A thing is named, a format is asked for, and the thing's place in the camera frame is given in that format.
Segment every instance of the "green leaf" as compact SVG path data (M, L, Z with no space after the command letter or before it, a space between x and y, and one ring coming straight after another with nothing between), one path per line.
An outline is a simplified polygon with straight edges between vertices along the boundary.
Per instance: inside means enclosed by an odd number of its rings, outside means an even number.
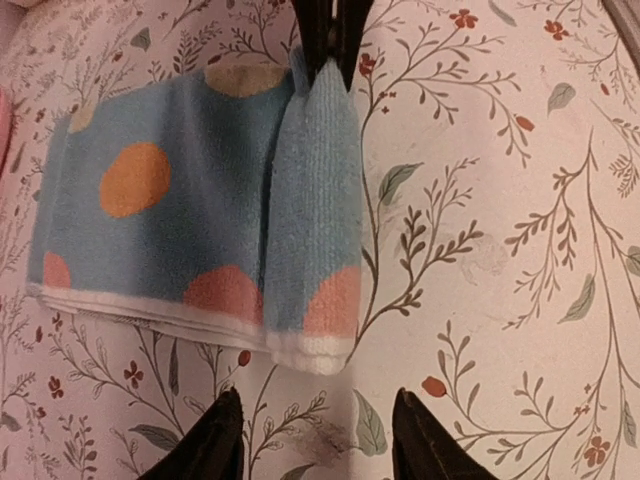
M421 165L422 163L414 163L391 167L380 183L380 189L378 191L380 201L384 205L390 205L398 187L409 180L413 172Z
M2 417L0 417L0 427L3 425L5 425L10 432L17 432L22 428L18 421L7 412L2 412Z
M6 472L8 466L9 466L9 445L4 447L4 452L2 452L2 470L0 470L0 472Z
M22 156L24 155L24 147L26 146L25 142L22 142L20 148L18 149L18 154L16 158L13 160L13 163L9 167L9 173L16 173L20 168L20 162L22 162Z
M139 433L149 440L149 443L165 452L173 450L180 441L178 436L171 430L153 425L140 424L130 428L129 431Z
M149 50L151 46L151 33L149 33L149 27L145 27L138 32L138 34L131 39L131 46L143 49L145 52Z
M171 358L169 359L169 387L175 397L180 393L180 382L178 381L178 339L173 340L171 347Z
M367 457L382 455L387 451L387 439L380 416L358 390L353 390L358 399L358 425L356 436L358 447Z
M556 85L547 102L547 115L553 110L565 108L575 96L576 89L568 83L563 82Z
M584 279L584 286L580 297L573 302L573 305L569 307L567 314L558 323L574 322L576 320L582 320L589 313L589 309L593 304L593 298L596 294L596 282L591 274L587 274Z
M302 477L304 477L304 474L307 472L307 470L314 466L315 464L310 463L308 465L301 465L300 467L296 467L293 470L289 470L287 473L285 473L280 480L302 480Z
M517 27L516 21L513 19L511 15L502 10L493 0L489 0L489 8L493 13L495 13L500 20L511 27Z
M626 400L624 402L624 411L622 412L622 425L624 441L627 442L627 445L630 447L638 448L638 426L636 425L633 415L631 415L631 407L629 407L629 403Z
M629 270L629 273L640 277L640 247L629 247L627 255L627 270Z

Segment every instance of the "red flower pattern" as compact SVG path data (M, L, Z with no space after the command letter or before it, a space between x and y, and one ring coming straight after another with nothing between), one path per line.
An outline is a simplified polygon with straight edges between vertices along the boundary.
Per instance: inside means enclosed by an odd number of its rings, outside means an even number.
M360 65L358 69L360 70L360 75L363 77L368 77L373 73L373 69L376 67L377 60L375 58L371 58L371 55L368 53L363 53L360 56Z
M461 8L458 13L452 13L449 18L453 20L458 28L475 28L478 17L471 15L467 8Z
M51 377L49 377L48 385L49 385L49 390L51 390L51 396L53 397L54 400L56 398L64 397L64 391L60 388L61 383L59 378L56 378L53 375L51 375Z
M551 33L551 36L554 40L562 40L563 37L568 37L569 32L567 32L560 22L553 22L551 20L547 20L544 29Z
M427 379L422 382L422 388L424 388L425 392L429 395L436 398L444 397L447 394L447 387L442 380L434 377L427 377Z
M516 116L516 123L520 125L521 128L524 128L527 132L531 132L534 128L536 128L536 126L531 123L531 120L521 115Z
M249 350L243 350L238 355L238 365L241 367L246 367L249 365L251 361L251 352Z
M142 370L138 370L138 364L135 360L131 360L129 366L131 367L130 370L124 370L124 379L131 380L131 386L137 389L140 386L139 382L144 378L144 372Z
M610 442L603 442L602 437L597 435L591 439L591 447L584 452L587 465L592 468L594 465L602 465L607 458L607 450L611 448Z

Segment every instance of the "leaf pattern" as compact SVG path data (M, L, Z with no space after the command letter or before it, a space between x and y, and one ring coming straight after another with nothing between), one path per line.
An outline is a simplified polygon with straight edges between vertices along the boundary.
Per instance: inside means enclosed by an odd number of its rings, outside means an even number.
M391 204L398 187L409 180L411 175L413 175L416 169L421 165L421 163L416 163L414 165L396 165L395 167L392 167L384 176L382 183L380 184L378 196L380 197L382 204Z
M571 85L564 82L557 84L547 101L547 113L565 108L575 96L576 90Z
M571 304L567 314L560 320L559 323L573 322L576 320L582 320L589 313L589 309L593 304L593 299L596 294L596 283L592 275L587 275L584 280L584 286L578 299Z
M153 425L140 424L130 428L129 431L139 433L152 445L166 452L173 450L179 442L178 436L171 430Z
M389 477L405 386L498 478L635 478L640 77L597 0L376 2L353 86L363 308L344 373L26 295L57 122L205 66L286 64L299 42L284 0L59 0L0 45L2 477L138 478L231 386L245 480Z
M387 439L382 420L360 392L354 390L353 393L358 400L358 424L356 425L358 447L368 457L382 455L387 451Z
M302 480L304 474L307 473L309 469L313 468L313 466L314 465L311 463L309 465L301 465L299 467L296 467L285 473L280 480Z

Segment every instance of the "towel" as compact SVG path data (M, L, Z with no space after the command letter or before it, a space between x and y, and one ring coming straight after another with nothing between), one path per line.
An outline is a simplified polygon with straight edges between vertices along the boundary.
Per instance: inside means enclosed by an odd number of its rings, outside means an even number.
M59 121L29 294L341 371L360 303L358 119L335 62L311 89L300 49L291 65L214 65Z
M640 1L602 0L640 75Z

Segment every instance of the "yellow polka dot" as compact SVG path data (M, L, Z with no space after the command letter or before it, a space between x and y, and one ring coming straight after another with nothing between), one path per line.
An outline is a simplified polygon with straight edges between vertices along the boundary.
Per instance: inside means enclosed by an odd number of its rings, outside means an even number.
M167 154L152 143L135 143L102 176L100 205L112 217L128 217L157 204L170 182Z
M207 85L230 97L245 98L282 83L287 69L280 65L211 65L204 72Z
M93 120L93 114L96 111L96 104L89 103L84 107L80 107L77 112L71 115L71 122L69 122L69 133L76 133L84 130L91 125Z

